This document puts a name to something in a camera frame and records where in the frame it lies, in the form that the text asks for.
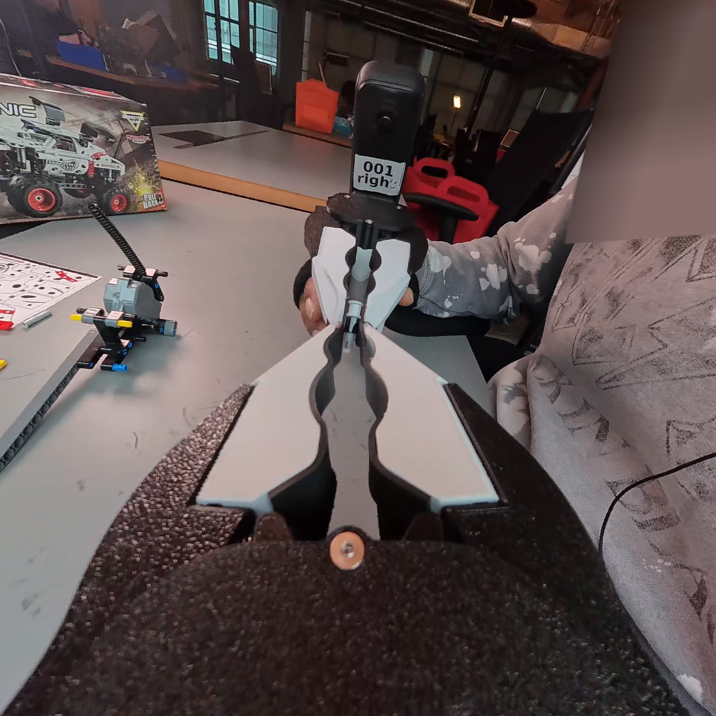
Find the red plastic containers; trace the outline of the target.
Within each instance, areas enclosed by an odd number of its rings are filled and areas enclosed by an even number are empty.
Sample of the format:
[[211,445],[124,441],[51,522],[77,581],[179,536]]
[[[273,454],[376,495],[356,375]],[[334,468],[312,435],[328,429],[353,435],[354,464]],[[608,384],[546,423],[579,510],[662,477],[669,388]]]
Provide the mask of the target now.
[[[498,206],[489,199],[488,191],[480,184],[456,175],[452,163],[433,157],[416,160],[406,170],[402,184],[402,194],[425,193],[438,196],[470,208],[478,215],[478,220],[461,220],[453,244],[471,241],[488,235]],[[407,203],[415,215],[417,225],[422,228],[428,239],[438,241],[439,215],[436,210]]]

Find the grey table with wooden edge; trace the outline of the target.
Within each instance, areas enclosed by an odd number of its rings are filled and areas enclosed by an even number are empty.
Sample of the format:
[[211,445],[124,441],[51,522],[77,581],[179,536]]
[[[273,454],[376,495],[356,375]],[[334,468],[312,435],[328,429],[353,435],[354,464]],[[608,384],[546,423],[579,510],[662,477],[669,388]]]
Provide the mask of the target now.
[[352,153],[244,121],[153,128],[163,179],[311,212],[348,193]]

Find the blue storage bin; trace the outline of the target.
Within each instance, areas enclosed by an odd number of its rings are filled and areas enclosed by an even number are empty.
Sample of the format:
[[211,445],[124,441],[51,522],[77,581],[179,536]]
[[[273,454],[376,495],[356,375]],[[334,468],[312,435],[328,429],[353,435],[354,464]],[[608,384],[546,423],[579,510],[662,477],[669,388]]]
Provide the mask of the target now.
[[60,59],[73,65],[107,72],[107,65],[102,49],[86,45],[76,44],[57,39],[55,47]]

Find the printed instruction sheet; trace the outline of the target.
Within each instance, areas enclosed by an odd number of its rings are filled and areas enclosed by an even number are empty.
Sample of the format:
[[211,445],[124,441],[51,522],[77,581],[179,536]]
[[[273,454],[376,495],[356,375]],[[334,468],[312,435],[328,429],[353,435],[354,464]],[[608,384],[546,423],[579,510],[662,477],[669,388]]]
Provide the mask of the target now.
[[91,273],[1,254],[1,307],[15,309],[17,326],[99,279]]

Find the grey desk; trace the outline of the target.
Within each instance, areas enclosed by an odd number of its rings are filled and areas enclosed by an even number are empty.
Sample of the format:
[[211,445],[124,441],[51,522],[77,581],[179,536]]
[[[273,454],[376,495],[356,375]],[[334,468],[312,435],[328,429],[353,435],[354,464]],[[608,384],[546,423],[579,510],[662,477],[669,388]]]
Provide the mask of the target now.
[[[165,183],[168,210],[114,219],[168,272],[163,315],[128,372],[81,370],[1,474],[1,712],[49,647],[103,535],[145,475],[242,384],[308,340],[293,305],[305,213]],[[92,219],[51,222],[1,251],[107,279],[121,252]],[[331,528],[379,535],[367,486],[371,411],[356,354],[327,409],[338,490]]]

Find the window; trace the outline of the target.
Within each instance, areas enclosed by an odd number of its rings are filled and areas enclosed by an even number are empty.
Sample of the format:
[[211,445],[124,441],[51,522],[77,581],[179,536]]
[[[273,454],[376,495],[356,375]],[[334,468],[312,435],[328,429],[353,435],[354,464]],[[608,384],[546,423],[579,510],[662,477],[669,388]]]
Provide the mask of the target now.
[[203,1],[207,55],[233,64],[233,49],[248,49],[255,58],[278,67],[279,10],[272,1]]

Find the orange bin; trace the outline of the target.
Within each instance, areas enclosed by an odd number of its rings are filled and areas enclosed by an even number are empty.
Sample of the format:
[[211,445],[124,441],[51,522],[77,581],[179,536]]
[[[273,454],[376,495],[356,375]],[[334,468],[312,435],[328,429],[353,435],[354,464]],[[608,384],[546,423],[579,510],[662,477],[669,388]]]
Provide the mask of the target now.
[[317,79],[296,84],[295,125],[324,135],[333,133],[339,93]]

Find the black and grey toy part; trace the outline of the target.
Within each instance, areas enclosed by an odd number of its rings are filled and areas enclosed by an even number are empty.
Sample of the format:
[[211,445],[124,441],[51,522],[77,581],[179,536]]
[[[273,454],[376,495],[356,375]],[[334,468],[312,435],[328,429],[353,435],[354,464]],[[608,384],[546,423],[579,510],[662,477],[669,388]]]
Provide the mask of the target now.
[[346,310],[343,322],[343,352],[352,350],[364,313],[364,305],[371,276],[371,257],[377,244],[378,229],[372,219],[356,224],[356,254],[346,292]]

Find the person's right forearm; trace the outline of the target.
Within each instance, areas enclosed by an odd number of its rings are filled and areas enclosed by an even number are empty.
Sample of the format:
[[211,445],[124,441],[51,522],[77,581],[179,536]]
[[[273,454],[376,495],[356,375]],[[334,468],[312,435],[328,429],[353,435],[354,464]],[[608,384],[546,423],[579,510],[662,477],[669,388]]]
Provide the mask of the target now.
[[428,241],[417,272],[417,309],[437,318],[507,321],[549,302],[571,251],[566,242],[578,176],[495,236],[450,245]]

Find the black office chair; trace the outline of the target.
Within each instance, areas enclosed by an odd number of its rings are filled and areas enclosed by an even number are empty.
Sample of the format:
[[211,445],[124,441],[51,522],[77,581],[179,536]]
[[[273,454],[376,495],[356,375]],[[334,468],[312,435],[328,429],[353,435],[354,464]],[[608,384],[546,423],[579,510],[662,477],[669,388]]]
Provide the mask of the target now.
[[461,220],[478,220],[478,215],[470,208],[438,196],[411,192],[405,193],[404,199],[407,203],[436,210],[440,220],[438,240],[450,245],[454,243],[458,224]]

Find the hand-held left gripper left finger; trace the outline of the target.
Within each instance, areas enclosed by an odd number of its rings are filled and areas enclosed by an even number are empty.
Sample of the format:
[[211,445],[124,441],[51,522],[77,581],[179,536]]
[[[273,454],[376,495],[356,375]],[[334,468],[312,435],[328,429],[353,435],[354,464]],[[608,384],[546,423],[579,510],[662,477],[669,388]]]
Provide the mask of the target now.
[[314,464],[321,436],[314,381],[329,362],[325,345],[338,333],[337,326],[323,329],[254,381],[198,505],[271,513],[279,488]]

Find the grey board with black edge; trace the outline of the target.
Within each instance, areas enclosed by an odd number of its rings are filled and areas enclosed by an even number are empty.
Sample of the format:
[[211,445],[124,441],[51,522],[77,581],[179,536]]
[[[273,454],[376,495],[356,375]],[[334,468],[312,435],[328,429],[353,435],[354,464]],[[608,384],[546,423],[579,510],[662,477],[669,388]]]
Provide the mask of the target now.
[[78,372],[76,363],[97,337],[72,324],[15,332],[1,338],[1,470],[14,459]]

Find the grey and black toy assembly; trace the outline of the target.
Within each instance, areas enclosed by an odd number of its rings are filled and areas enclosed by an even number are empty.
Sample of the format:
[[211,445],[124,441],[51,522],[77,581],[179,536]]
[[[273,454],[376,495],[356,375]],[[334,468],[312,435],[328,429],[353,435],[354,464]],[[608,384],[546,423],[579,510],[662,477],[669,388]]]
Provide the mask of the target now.
[[99,364],[103,371],[126,371],[126,356],[134,344],[146,341],[146,332],[176,335],[176,321],[160,316],[165,297],[158,279],[166,277],[167,272],[146,268],[98,204],[92,203],[88,209],[129,264],[119,266],[121,277],[111,279],[105,286],[103,307],[79,307],[71,316],[72,320],[91,324],[97,331],[75,366],[91,370]]

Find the toy truck box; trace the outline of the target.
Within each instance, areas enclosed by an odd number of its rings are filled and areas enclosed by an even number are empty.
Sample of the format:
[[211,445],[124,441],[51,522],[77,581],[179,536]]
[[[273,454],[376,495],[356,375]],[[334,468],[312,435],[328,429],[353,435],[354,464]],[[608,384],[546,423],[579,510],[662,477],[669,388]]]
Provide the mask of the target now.
[[148,109],[113,92],[1,75],[1,224],[166,210]]

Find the person's right hand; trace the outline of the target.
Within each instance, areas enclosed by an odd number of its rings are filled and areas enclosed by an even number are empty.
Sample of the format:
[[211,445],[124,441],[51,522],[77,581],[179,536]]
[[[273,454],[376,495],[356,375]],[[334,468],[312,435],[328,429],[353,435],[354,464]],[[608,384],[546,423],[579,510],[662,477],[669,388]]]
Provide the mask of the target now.
[[[317,290],[311,278],[312,259],[304,264],[296,276],[293,285],[294,303],[299,309],[301,320],[311,336],[325,329],[327,322],[321,312]],[[419,282],[417,275],[411,275],[409,285],[403,297],[399,300],[399,307],[415,307],[419,298]]]

